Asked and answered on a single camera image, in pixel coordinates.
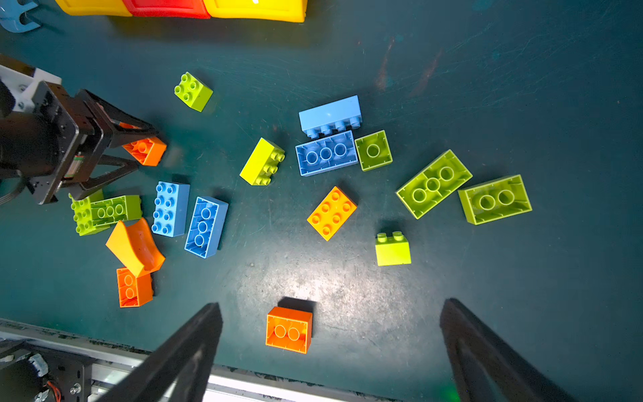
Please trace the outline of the small green lego top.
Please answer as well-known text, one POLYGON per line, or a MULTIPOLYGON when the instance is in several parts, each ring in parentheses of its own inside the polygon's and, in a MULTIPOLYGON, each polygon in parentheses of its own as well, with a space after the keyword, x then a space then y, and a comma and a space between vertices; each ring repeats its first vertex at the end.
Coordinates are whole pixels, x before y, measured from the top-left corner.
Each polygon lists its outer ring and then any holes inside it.
POLYGON ((179 84, 174 87, 174 95, 191 109, 202 112, 213 91, 189 72, 185 72, 179 84))

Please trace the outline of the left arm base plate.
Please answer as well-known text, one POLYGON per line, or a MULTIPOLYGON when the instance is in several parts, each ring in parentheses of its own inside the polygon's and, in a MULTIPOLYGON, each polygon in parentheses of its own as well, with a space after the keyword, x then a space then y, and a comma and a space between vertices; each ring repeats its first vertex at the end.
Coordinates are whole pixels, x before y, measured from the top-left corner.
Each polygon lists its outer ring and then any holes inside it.
POLYGON ((87 401, 94 360, 74 353, 1 341, 2 401, 87 401))

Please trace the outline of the orange lego front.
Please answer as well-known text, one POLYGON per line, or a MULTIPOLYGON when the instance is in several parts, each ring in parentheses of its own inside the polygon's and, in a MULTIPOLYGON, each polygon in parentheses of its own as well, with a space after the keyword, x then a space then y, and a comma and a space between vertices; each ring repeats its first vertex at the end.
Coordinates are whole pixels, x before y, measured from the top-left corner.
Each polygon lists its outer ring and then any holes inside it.
POLYGON ((311 345, 313 314, 273 308, 266 318, 266 346, 307 354, 311 345))

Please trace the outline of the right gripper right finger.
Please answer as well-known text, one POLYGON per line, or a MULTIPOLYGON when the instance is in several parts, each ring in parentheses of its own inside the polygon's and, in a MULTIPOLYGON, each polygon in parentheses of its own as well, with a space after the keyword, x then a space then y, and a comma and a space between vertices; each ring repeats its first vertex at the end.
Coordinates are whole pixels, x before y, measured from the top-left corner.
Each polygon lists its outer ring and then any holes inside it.
POLYGON ((462 401, 573 401, 455 298, 440 314, 453 379, 462 401))

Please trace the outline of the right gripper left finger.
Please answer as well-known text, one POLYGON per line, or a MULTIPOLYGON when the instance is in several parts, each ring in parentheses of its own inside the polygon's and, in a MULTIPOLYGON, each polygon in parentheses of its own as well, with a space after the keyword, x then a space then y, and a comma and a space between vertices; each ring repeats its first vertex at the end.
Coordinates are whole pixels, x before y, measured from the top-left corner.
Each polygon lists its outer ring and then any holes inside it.
POLYGON ((222 328, 219 305, 206 304, 100 400, 159 401, 173 387, 169 400, 201 401, 222 328))

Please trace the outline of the orange curved lego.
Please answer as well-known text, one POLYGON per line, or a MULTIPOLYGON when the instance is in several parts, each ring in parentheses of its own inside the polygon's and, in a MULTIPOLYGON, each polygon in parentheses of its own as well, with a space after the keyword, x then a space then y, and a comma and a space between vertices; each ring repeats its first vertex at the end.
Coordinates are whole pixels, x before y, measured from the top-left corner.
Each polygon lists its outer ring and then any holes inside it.
POLYGON ((105 245, 136 278, 159 271, 166 260, 145 218, 130 226, 119 222, 105 245))

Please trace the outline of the green lego studs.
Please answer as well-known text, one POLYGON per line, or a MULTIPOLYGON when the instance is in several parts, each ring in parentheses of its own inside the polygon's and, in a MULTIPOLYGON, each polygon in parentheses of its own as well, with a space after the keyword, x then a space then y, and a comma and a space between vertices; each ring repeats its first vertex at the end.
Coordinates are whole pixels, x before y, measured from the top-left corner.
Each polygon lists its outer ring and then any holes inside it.
POLYGON ((81 200, 74 199, 71 194, 69 194, 68 197, 71 200, 71 209, 74 212, 75 231, 79 236, 94 235, 108 229, 108 226, 105 225, 96 226, 93 223, 90 211, 92 202, 104 199, 104 194, 101 189, 81 200))

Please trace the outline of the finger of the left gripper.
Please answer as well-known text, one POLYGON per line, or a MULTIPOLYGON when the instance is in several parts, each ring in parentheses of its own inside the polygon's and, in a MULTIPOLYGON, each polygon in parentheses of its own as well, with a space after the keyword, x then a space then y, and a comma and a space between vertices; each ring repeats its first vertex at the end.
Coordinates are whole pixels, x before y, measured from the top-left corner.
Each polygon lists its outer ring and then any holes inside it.
POLYGON ((79 90, 75 98, 82 100, 90 111, 101 134, 107 139, 109 148, 121 147, 158 135, 158 130, 153 125, 125 113, 88 90, 79 90))
POLYGON ((97 178, 89 178, 87 181, 78 184, 70 185, 69 194, 74 200, 82 200, 88 196, 91 196, 98 190, 103 189, 107 184, 111 184, 118 179, 122 179, 128 174, 132 174, 137 171, 138 165, 136 161, 131 159, 124 159, 121 157, 113 157, 109 155, 103 155, 98 161, 99 165, 106 165, 117 167, 116 170, 102 174, 97 178))

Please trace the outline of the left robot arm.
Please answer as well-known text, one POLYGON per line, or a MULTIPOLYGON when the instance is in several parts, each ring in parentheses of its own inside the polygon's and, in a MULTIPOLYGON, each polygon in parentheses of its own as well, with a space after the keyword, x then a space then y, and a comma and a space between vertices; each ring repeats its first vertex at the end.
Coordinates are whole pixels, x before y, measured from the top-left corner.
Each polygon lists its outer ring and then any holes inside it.
POLYGON ((138 168, 107 149, 155 137, 151 124, 82 89, 71 96, 55 75, 1 57, 1 177, 18 179, 38 204, 60 189, 83 199, 138 168))

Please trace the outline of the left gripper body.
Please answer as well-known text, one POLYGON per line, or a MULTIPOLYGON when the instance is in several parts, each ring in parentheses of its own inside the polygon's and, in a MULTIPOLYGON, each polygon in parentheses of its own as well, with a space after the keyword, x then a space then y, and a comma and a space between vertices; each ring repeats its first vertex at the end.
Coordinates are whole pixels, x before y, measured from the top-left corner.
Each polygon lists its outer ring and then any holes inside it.
POLYGON ((49 73, 1 57, 1 176, 18 179, 38 204, 92 174, 107 139, 83 101, 49 73))

